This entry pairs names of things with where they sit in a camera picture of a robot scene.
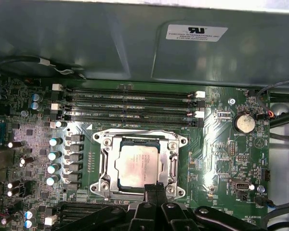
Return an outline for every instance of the white label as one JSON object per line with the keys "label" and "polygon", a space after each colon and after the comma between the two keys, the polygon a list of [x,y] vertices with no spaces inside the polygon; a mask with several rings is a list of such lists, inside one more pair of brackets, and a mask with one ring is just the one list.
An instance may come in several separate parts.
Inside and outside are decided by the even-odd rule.
{"label": "white label", "polygon": [[226,27],[169,25],[166,39],[217,42],[227,30]]}

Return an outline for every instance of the capacitor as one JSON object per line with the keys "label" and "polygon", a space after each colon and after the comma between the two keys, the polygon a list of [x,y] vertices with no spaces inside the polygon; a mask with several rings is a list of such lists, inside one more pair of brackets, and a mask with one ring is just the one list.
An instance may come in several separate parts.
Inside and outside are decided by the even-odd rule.
{"label": "capacitor", "polygon": [[15,215],[11,215],[8,218],[2,218],[1,224],[6,225],[7,223],[11,222],[13,219],[15,219]]}
{"label": "capacitor", "polygon": [[40,111],[40,110],[43,109],[43,106],[42,106],[42,104],[40,104],[40,103],[38,103],[38,102],[33,102],[33,103],[31,104],[31,108],[32,108],[33,110]]}
{"label": "capacitor", "polygon": [[7,99],[6,95],[1,95],[0,94],[0,100],[6,100],[6,99]]}
{"label": "capacitor", "polygon": [[35,208],[29,209],[27,212],[25,212],[25,218],[30,220],[37,214],[37,210]]}
{"label": "capacitor", "polygon": [[237,132],[250,133],[256,127],[256,120],[248,113],[241,113],[234,118],[233,127]]}
{"label": "capacitor", "polygon": [[50,146],[56,146],[63,143],[63,139],[61,138],[51,138],[49,141]]}
{"label": "capacitor", "polygon": [[263,185],[259,185],[259,186],[257,187],[257,192],[259,192],[259,193],[264,193],[264,192],[265,192],[265,187],[264,187]]}
{"label": "capacitor", "polygon": [[59,176],[57,176],[57,175],[52,175],[51,177],[49,177],[49,178],[46,180],[46,184],[49,185],[49,186],[52,186],[53,184],[57,183],[59,179],[60,179]]}
{"label": "capacitor", "polygon": [[49,174],[53,174],[58,171],[61,167],[58,164],[52,164],[47,168],[47,172]]}
{"label": "capacitor", "polygon": [[8,143],[9,148],[20,148],[23,146],[23,143],[20,141],[13,141]]}
{"label": "capacitor", "polygon": [[28,111],[21,111],[20,116],[21,117],[27,117],[29,115]]}
{"label": "capacitor", "polygon": [[60,151],[55,151],[55,152],[51,152],[48,154],[48,159],[49,160],[55,160],[58,159],[62,156],[62,153]]}
{"label": "capacitor", "polygon": [[20,163],[22,165],[25,165],[25,164],[29,164],[29,163],[32,163],[34,161],[33,157],[27,157],[27,158],[20,158]]}
{"label": "capacitor", "polygon": [[15,187],[17,187],[19,184],[20,184],[20,180],[12,181],[12,182],[8,183],[8,189],[15,188]]}
{"label": "capacitor", "polygon": [[65,121],[57,121],[56,128],[65,128],[67,126],[67,122]]}
{"label": "capacitor", "polygon": [[32,100],[34,102],[41,102],[43,100],[43,97],[41,95],[39,95],[39,94],[33,94],[32,95]]}
{"label": "capacitor", "polygon": [[29,229],[31,228],[33,225],[35,225],[37,222],[36,218],[32,218],[30,220],[26,220],[25,223],[24,223],[24,227]]}
{"label": "capacitor", "polygon": [[11,196],[14,196],[14,195],[18,194],[19,192],[20,192],[20,188],[19,187],[15,187],[15,188],[13,188],[13,189],[11,189],[11,190],[9,190],[7,192],[7,196],[11,197]]}

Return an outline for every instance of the white connector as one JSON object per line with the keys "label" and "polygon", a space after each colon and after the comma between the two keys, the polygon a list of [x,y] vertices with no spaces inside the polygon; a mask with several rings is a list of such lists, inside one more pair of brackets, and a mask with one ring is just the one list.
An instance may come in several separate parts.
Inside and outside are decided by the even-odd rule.
{"label": "white connector", "polygon": [[62,91],[63,86],[58,83],[53,84],[53,90]]}
{"label": "white connector", "polygon": [[205,98],[206,97],[206,92],[198,90],[196,91],[196,98]]}
{"label": "white connector", "polygon": [[51,217],[46,217],[44,224],[52,226],[55,224],[56,221],[57,221],[57,215],[53,215]]}
{"label": "white connector", "polygon": [[59,103],[52,103],[51,104],[51,107],[50,107],[51,110],[56,110],[56,111],[61,111],[61,104]]}

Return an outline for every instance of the screw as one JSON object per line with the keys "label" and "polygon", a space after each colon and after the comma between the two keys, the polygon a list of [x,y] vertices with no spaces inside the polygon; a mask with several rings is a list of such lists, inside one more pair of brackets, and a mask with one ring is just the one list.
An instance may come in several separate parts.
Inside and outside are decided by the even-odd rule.
{"label": "screw", "polygon": [[170,194],[173,194],[174,193],[174,187],[172,187],[171,185],[168,185],[167,188],[166,188],[167,192],[170,193]]}
{"label": "screw", "polygon": [[167,207],[168,207],[168,208],[174,208],[175,205],[174,205],[173,203],[169,203],[169,204],[167,204]]}
{"label": "screw", "polygon": [[108,183],[107,182],[101,183],[101,188],[102,188],[102,190],[108,190],[109,189]]}
{"label": "screw", "polygon": [[236,100],[233,99],[233,98],[230,98],[230,99],[228,100],[228,103],[229,103],[230,106],[235,105]]}
{"label": "screw", "polygon": [[111,145],[111,140],[110,140],[110,139],[105,139],[105,140],[103,141],[103,144],[104,144],[105,146],[110,146],[110,145]]}
{"label": "screw", "polygon": [[169,148],[170,150],[175,150],[175,149],[177,149],[177,143],[175,143],[175,142],[170,142],[170,143],[168,144],[168,148]]}
{"label": "screw", "polygon": [[202,213],[202,214],[207,214],[207,213],[209,213],[209,211],[208,211],[206,208],[201,208],[201,209],[199,210],[199,212]]}

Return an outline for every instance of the chip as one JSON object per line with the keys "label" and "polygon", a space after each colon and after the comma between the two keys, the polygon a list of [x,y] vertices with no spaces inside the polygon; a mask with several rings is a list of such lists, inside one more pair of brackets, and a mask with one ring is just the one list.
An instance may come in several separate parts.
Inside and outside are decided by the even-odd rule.
{"label": "chip", "polygon": [[38,230],[43,230],[43,229],[44,229],[44,224],[38,223]]}
{"label": "chip", "polygon": [[46,149],[41,149],[41,150],[39,151],[39,154],[40,154],[40,155],[46,155],[46,154],[47,154]]}
{"label": "chip", "polygon": [[26,171],[25,176],[26,177],[31,177],[31,171]]}
{"label": "chip", "polygon": [[41,193],[40,193],[40,196],[41,196],[42,199],[48,199],[48,197],[49,197],[49,192],[41,192]]}
{"label": "chip", "polygon": [[39,206],[39,212],[45,212],[45,210],[46,210],[46,206],[44,205]]}
{"label": "chip", "polygon": [[27,129],[26,135],[27,136],[32,136],[33,135],[33,130],[32,129]]}

